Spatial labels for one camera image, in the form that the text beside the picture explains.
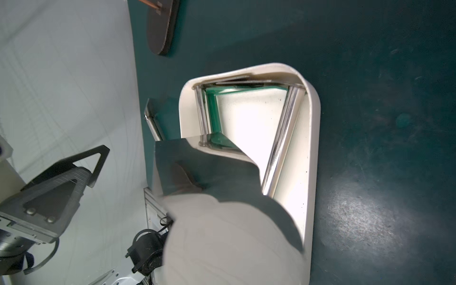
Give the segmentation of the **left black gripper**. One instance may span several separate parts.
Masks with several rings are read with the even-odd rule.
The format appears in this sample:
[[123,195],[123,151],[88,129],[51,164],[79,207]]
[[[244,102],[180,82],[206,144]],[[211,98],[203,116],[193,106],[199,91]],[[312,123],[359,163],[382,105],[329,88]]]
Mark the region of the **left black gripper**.
[[87,187],[94,187],[110,149],[104,145],[59,160],[25,183],[1,147],[1,274],[31,274],[56,254]]

